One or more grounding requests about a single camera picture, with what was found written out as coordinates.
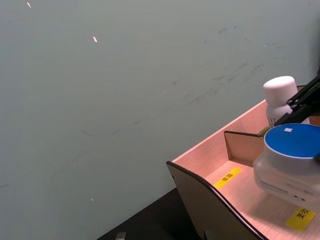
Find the yellow label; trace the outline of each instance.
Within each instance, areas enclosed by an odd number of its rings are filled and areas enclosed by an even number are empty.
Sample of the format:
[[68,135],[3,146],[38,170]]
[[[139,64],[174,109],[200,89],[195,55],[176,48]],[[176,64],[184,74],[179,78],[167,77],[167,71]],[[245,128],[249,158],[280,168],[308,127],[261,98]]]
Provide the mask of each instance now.
[[227,175],[225,175],[222,179],[217,181],[213,186],[216,189],[222,188],[224,185],[226,185],[228,182],[230,182],[240,172],[241,172],[241,168],[239,168],[239,167],[233,168]]
[[299,207],[289,220],[286,221],[285,225],[301,232],[308,226],[315,215],[316,213],[314,211]]

